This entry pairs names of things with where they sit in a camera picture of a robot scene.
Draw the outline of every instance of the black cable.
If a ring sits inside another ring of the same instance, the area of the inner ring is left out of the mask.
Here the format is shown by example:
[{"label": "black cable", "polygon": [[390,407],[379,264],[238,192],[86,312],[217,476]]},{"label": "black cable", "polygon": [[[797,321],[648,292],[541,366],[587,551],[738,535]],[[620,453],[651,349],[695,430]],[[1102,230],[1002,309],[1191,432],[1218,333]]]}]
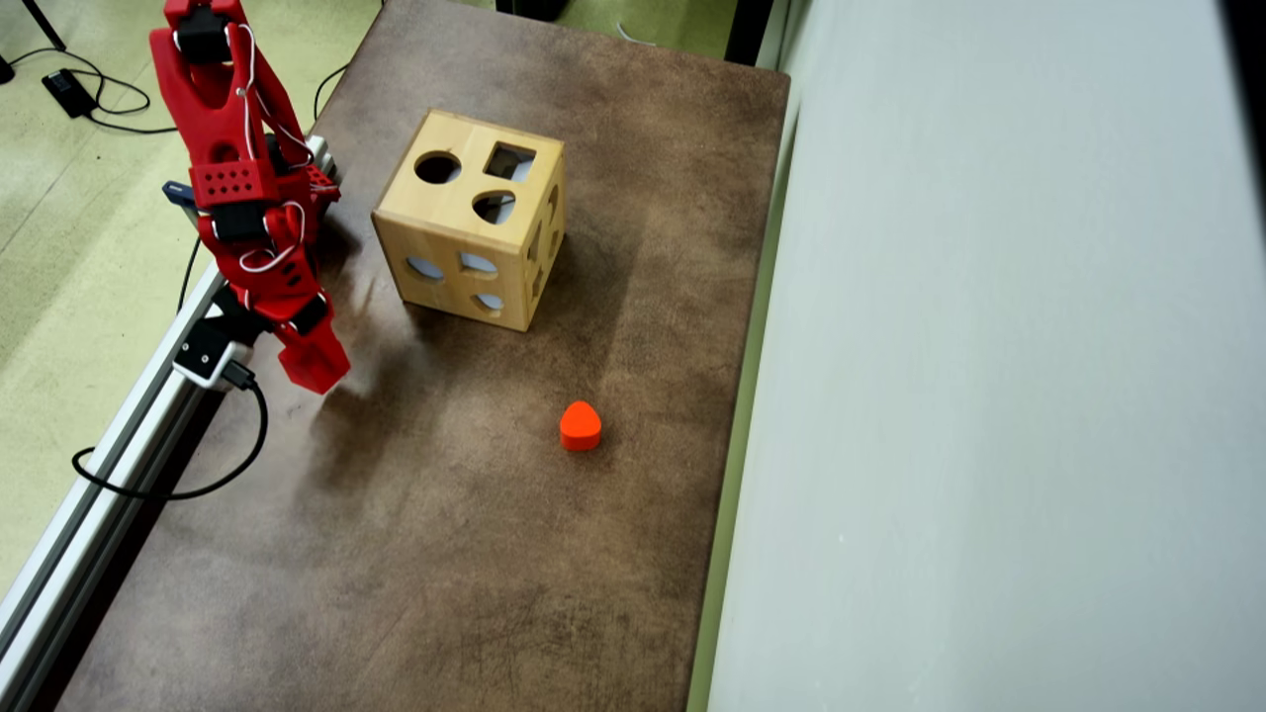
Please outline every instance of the black cable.
[{"label": "black cable", "polygon": [[189,275],[194,271],[194,258],[197,257],[197,247],[203,245],[203,238],[194,238],[194,251],[189,253],[189,264],[185,265],[185,280],[180,283],[180,302],[176,304],[176,313],[185,308],[185,290],[189,289]]},{"label": "black cable", "polygon": [[147,499],[151,502],[179,502],[182,499],[194,499],[195,497],[203,497],[204,494],[210,494],[216,489],[220,489],[222,486],[237,479],[238,475],[244,473],[247,467],[249,467],[254,462],[254,459],[260,456],[260,451],[263,450],[263,440],[268,435],[268,403],[263,398],[263,391],[260,390],[260,385],[256,384],[253,379],[242,388],[253,393],[254,399],[260,403],[260,436],[256,437],[254,447],[251,448],[251,454],[246,456],[246,460],[243,460],[241,465],[233,467],[233,470],[229,474],[224,475],[223,478],[215,480],[214,483],[206,486],[191,489],[189,492],[173,492],[171,494],[165,494],[161,492],[142,492],[139,489],[128,489],[124,486],[110,484],[109,481],[103,480],[101,478],[97,478],[96,475],[85,470],[84,466],[80,465],[78,462],[80,457],[92,452],[94,450],[92,447],[85,447],[84,450],[76,452],[71,457],[71,466],[75,467],[75,471],[78,473],[81,478],[89,480],[90,483],[101,486],[104,489],[108,489],[115,494],[122,494],[123,497],[130,497],[133,499]]},{"label": "black cable", "polygon": [[316,115],[319,114],[319,109],[320,109],[320,90],[325,89],[325,85],[329,84],[329,80],[337,77],[339,75],[339,72],[344,71],[351,65],[352,63],[348,62],[348,63],[343,65],[342,67],[339,67],[339,68],[329,72],[329,76],[325,77],[325,79],[323,79],[320,81],[320,85],[316,86],[316,96],[313,96],[313,120],[314,122],[316,120]]},{"label": "black cable", "polygon": [[[41,47],[39,49],[32,49],[30,52],[27,52],[25,54],[22,54],[16,60],[9,62],[9,65],[16,65],[18,62],[25,60],[27,57],[30,57],[33,54],[39,54],[41,52],[57,52],[60,54],[66,54],[67,57],[71,57],[72,60],[78,60],[80,62],[84,62],[85,65],[87,65],[89,67],[92,68],[91,72],[86,72],[84,70],[67,70],[71,73],[84,75],[84,76],[95,76],[97,79],[96,92],[92,95],[92,104],[95,105],[92,108],[92,111],[101,110],[101,111],[104,111],[106,114],[120,117],[120,115],[125,115],[125,114],[135,114],[138,111],[144,111],[146,109],[149,108],[149,104],[151,104],[149,95],[146,94],[146,91],[143,89],[141,89],[139,86],[137,86],[134,84],[128,84],[128,82],[125,82],[123,80],[114,79],[113,76],[106,75],[105,72],[103,72],[100,70],[100,67],[97,67],[96,65],[94,65],[91,61],[89,61],[89,60],[86,60],[84,57],[80,57],[78,54],[76,54],[73,52],[70,52],[67,49],[58,49],[56,47]],[[105,91],[105,82],[114,82],[114,84],[116,84],[116,85],[119,85],[119,86],[122,86],[124,89],[129,89],[132,91],[135,91],[137,94],[141,95],[141,98],[144,101],[144,104],[142,104],[139,106],[133,106],[130,109],[106,109],[105,106],[101,106],[101,92]],[[95,117],[92,117],[91,111],[87,114],[87,120],[92,122],[94,124],[103,125],[103,127],[106,127],[106,128],[114,128],[114,129],[125,130],[125,132],[130,132],[130,133],[139,133],[139,134],[171,133],[173,130],[177,130],[176,127],[157,128],[157,129],[120,127],[120,125],[116,125],[116,124],[109,124],[109,123],[105,123],[103,120],[96,119]]]},{"label": "black cable", "polygon": [[[66,71],[71,72],[72,75],[95,76],[97,80],[100,80],[100,84],[96,85],[96,94],[92,95],[92,103],[96,104],[96,108],[99,110],[105,111],[106,114],[114,114],[115,117],[122,117],[124,114],[137,114],[149,108],[149,95],[146,94],[143,89],[141,89],[134,84],[128,84],[123,80],[114,79],[113,76],[106,76],[100,72],[86,72],[84,70],[66,70]],[[130,89],[132,91],[135,91],[144,100],[144,104],[139,106],[133,106],[130,109],[106,109],[105,106],[101,105],[101,92],[105,91],[105,82],[108,81],[114,82],[124,89]]]},{"label": "black cable", "polygon": [[132,128],[132,127],[120,127],[119,124],[108,124],[108,123],[97,119],[92,114],[84,114],[84,117],[87,118],[87,120],[92,122],[94,124],[96,124],[99,127],[116,128],[119,130],[125,130],[128,133],[139,133],[142,136],[148,136],[148,134],[152,134],[152,133],[171,133],[173,130],[180,130],[176,127],[170,127],[170,128]]}]

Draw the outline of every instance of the orange heart-shaped block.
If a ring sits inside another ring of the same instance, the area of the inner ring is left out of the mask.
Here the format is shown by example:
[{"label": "orange heart-shaped block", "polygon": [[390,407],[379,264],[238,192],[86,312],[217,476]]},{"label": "orange heart-shaped block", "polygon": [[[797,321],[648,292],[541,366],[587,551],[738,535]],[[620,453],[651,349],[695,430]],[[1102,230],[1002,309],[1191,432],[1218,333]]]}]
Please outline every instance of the orange heart-shaped block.
[{"label": "orange heart-shaped block", "polygon": [[580,452],[598,447],[603,437],[603,421],[592,405],[577,400],[562,414],[558,429],[562,432],[562,446],[572,452]]}]

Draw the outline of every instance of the white cable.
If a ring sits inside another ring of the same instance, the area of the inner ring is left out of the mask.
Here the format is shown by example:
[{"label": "white cable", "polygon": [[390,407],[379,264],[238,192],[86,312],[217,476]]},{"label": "white cable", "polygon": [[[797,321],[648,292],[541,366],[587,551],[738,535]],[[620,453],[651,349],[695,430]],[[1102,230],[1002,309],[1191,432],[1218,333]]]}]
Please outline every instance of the white cable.
[{"label": "white cable", "polygon": [[634,42],[637,44],[646,44],[647,47],[658,47],[653,42],[646,42],[644,39],[633,39],[632,37],[629,37],[629,33],[624,32],[624,23],[615,23],[615,30],[620,33],[620,37],[628,39],[629,42]]},{"label": "white cable", "polygon": [[[254,161],[254,137],[251,136],[251,89],[254,87],[254,54],[256,54],[254,32],[251,29],[251,25],[247,24],[241,24],[238,27],[244,29],[246,33],[251,35],[251,62],[249,62],[251,71],[246,79],[246,87],[238,90],[238,96],[246,100],[244,101],[246,110],[242,111],[242,134],[246,137],[246,152],[248,156],[251,156],[251,160]],[[228,25],[224,25],[224,41],[232,43]]]},{"label": "white cable", "polygon": [[[272,113],[268,111],[268,105],[263,103],[263,99],[260,98],[258,92],[256,92],[256,98],[260,99],[260,109],[263,110],[263,115],[268,117],[271,119],[272,118]],[[298,138],[295,138],[295,134],[292,134],[289,130],[286,130],[286,127],[281,125],[281,122],[277,122],[276,129],[280,130],[281,133],[284,133],[286,136],[286,138],[289,138],[290,141],[294,141],[299,146],[303,146],[304,152],[308,153],[308,160],[306,161],[304,161],[303,163],[298,163],[298,165],[290,166],[290,170],[292,171],[295,168],[305,168],[305,167],[310,166],[313,163],[313,160],[316,158],[316,156],[313,153],[311,148],[308,148],[308,143],[305,143],[305,142],[299,141]]]},{"label": "white cable", "polygon": [[[308,229],[308,212],[304,210],[303,205],[300,205],[299,203],[295,203],[294,200],[286,200],[281,205],[282,207],[285,207],[285,205],[294,205],[295,209],[299,210],[299,241],[295,242],[295,245],[291,245],[290,247],[282,250],[281,255],[276,255],[272,250],[270,250],[267,247],[262,247],[260,250],[252,250],[252,251],[242,255],[241,257],[238,257],[238,266],[242,267],[243,271],[251,272],[252,275],[260,275],[260,274],[267,272],[268,270],[275,269],[277,265],[280,265],[282,261],[285,261],[285,258],[289,257],[290,253],[295,251],[295,247],[298,247],[299,245],[303,245],[303,242],[304,242],[304,233]],[[267,229],[268,229],[268,223],[265,222],[265,232],[267,232]],[[248,267],[248,266],[246,266],[246,260],[248,257],[258,255],[260,252],[267,252],[270,255],[276,255],[276,256],[267,265],[263,265],[261,267]]]}]

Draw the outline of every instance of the circular hole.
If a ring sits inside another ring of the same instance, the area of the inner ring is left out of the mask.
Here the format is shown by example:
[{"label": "circular hole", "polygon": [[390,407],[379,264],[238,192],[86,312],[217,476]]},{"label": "circular hole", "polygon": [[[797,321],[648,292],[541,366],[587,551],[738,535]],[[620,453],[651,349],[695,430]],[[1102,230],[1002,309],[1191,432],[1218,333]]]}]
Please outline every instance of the circular hole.
[{"label": "circular hole", "polygon": [[500,226],[509,220],[510,213],[514,212],[514,194],[509,190],[485,193],[475,198],[471,208],[484,222]]},{"label": "circular hole", "polygon": [[490,317],[501,315],[501,307],[505,305],[495,294],[475,294],[471,295],[471,302]]},{"label": "circular hole", "polygon": [[470,252],[458,252],[457,257],[462,261],[463,274],[489,280],[496,276],[496,265],[487,257],[480,257]]},{"label": "circular hole", "polygon": [[444,271],[436,266],[430,260],[423,260],[422,257],[409,257],[406,260],[413,271],[422,275],[427,281],[439,284],[444,281]]},{"label": "circular hole", "polygon": [[457,156],[444,151],[425,153],[413,165],[413,172],[425,182],[441,185],[449,182],[462,172]]}]

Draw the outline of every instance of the wooden cube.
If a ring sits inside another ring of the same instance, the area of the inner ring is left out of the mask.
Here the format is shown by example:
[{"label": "wooden cube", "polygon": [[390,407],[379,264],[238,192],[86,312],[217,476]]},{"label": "wooden cube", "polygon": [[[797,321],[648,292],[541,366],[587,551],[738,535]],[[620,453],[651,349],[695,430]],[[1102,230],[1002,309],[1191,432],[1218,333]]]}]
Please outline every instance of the wooden cube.
[{"label": "wooden cube", "polygon": [[373,228],[405,302],[528,331],[566,195],[562,142],[432,109]]}]

